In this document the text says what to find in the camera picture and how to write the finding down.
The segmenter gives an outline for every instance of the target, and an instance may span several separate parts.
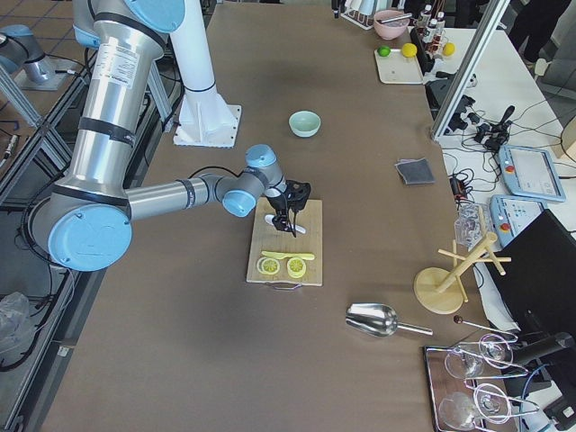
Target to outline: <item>light green bowl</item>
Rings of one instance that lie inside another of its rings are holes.
[[[290,116],[288,124],[294,135],[308,138],[320,129],[320,117],[312,111],[298,111]]]

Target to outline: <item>robot arm label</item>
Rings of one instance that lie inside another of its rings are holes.
[[[109,43],[101,44],[99,52],[92,79],[109,81],[132,89],[140,54]]]

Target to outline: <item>cable connector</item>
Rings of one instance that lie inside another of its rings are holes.
[[[0,168],[4,166],[4,164],[6,163],[6,160],[8,160],[10,158],[10,156],[13,154],[14,149],[16,148],[16,145],[18,144],[19,139],[20,139],[20,135],[13,135],[10,138],[10,141],[8,141],[8,146],[6,147],[6,150],[4,151],[4,155],[2,156],[2,159],[0,159]]]

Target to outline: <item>metal frame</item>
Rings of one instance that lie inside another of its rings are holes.
[[[462,99],[462,96],[464,95],[466,86],[509,3],[510,0],[491,0],[486,7],[486,11],[480,21],[478,30],[476,30],[472,42],[470,43],[470,47],[464,55],[462,65],[458,69],[458,72],[456,72],[454,82],[450,85],[446,98],[438,111],[434,124],[432,125],[432,130],[430,132],[432,140],[438,140],[442,135],[444,135],[448,123],[454,115],[456,106],[460,103],[460,99]]]

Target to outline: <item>metal scoop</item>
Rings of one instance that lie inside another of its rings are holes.
[[[398,322],[396,311],[381,303],[352,303],[346,311],[346,323],[355,329],[380,338],[393,335],[397,329],[432,336],[430,328]]]

